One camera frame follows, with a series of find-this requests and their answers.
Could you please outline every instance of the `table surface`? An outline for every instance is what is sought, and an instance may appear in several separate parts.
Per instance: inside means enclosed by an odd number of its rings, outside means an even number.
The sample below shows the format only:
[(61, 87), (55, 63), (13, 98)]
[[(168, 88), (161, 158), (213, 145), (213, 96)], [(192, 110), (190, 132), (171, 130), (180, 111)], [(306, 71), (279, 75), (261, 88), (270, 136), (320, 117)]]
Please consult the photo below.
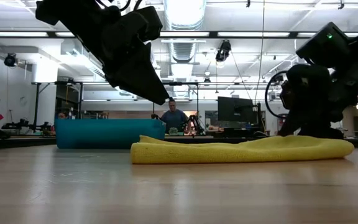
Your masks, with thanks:
[(358, 223), (346, 159), (131, 165), (129, 151), (0, 149), (0, 223)]

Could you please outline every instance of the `yellow towel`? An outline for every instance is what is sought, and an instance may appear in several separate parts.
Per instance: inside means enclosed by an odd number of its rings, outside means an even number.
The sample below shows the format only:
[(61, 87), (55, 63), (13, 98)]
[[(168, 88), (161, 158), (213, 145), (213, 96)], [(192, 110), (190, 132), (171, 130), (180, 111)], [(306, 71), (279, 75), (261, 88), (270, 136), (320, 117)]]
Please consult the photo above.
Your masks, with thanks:
[(141, 136), (131, 147), (133, 164), (194, 164), (334, 159), (349, 155), (345, 140), (309, 136), (275, 136), (239, 144), (180, 144)]

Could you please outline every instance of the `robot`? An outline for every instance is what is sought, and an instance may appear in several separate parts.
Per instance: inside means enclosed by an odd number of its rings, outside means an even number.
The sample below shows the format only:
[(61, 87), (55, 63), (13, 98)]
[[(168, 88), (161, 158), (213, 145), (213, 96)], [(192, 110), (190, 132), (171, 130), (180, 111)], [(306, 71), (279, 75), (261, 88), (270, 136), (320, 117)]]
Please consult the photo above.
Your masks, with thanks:
[[(169, 97), (150, 62), (150, 43), (159, 37), (162, 23), (154, 7), (121, 16), (116, 6), (101, 7), (100, 0), (43, 0), (37, 2), (36, 18), (55, 25), (61, 21), (102, 64), (111, 86), (146, 98), (159, 105)], [(317, 138), (343, 138), (331, 122), (343, 119), (343, 110), (357, 103), (358, 37), (348, 38), (330, 22), (296, 54), (308, 64), (293, 66), (274, 75), (267, 85), (281, 84), (280, 98), (286, 109), (281, 136), (293, 134)], [(276, 117), (269, 107), (267, 109)]]

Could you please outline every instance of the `computer monitor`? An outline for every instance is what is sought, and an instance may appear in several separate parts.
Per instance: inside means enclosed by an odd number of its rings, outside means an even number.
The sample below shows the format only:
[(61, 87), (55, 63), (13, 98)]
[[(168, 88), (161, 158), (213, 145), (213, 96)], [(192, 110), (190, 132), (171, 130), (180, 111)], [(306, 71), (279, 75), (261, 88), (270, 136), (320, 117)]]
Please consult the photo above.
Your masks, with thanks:
[(218, 121), (256, 123), (252, 100), (218, 97)]

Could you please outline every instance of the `teal storage container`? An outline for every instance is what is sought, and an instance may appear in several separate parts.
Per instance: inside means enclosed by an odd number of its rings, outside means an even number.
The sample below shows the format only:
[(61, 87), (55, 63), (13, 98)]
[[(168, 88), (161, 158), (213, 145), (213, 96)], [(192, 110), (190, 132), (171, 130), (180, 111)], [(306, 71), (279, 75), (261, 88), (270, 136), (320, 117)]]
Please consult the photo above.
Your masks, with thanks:
[(130, 149), (140, 135), (165, 138), (156, 119), (57, 119), (55, 130), (59, 149)]

